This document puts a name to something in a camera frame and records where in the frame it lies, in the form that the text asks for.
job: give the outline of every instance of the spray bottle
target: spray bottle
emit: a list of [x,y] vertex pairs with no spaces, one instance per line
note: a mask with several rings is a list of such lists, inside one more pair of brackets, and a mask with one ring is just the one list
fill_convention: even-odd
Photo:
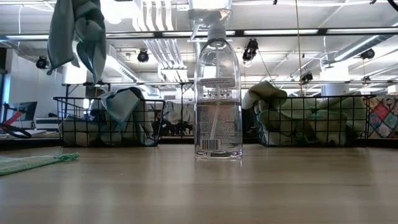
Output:
[[226,41],[230,9],[191,9],[192,38],[208,29],[195,70],[195,154],[202,158],[242,156],[241,80],[235,51]]

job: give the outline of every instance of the barcode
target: barcode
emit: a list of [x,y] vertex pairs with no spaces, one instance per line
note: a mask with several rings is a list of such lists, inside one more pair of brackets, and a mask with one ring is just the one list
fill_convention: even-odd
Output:
[[202,150],[220,150],[221,148],[221,140],[201,140],[201,149]]

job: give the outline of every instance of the clear liquid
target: clear liquid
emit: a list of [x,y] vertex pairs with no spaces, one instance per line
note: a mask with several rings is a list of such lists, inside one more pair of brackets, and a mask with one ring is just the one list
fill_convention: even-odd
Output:
[[231,159],[242,156],[242,120],[239,100],[197,102],[195,154],[200,158]]

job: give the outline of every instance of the black wire basket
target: black wire basket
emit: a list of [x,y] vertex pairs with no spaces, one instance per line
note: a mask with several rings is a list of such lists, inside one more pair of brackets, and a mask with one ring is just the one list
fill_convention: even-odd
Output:
[[375,95],[273,98],[253,106],[263,146],[362,146]]
[[63,147],[156,146],[164,100],[140,100],[128,119],[116,121],[101,98],[53,97]]

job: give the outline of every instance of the wooden table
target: wooden table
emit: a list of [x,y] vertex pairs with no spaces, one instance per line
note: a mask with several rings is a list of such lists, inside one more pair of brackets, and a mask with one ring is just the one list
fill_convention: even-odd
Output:
[[398,151],[247,145],[216,161],[192,145],[63,149],[75,151],[1,177],[0,223],[398,223]]

